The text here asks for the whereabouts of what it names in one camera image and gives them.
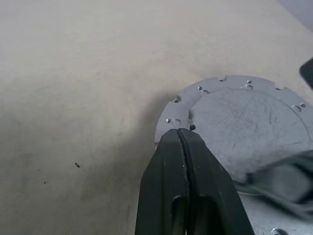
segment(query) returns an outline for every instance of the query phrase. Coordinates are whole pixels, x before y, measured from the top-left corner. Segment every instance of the table surface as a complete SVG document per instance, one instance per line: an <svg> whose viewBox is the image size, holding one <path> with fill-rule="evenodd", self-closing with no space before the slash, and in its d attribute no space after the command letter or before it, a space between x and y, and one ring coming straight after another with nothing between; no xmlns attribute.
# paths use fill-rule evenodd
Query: table surface
<svg viewBox="0 0 313 235"><path fill-rule="evenodd" d="M0 31L2 234L134 234L159 115L197 81L313 103L313 33L277 1L2 0Z"/></svg>

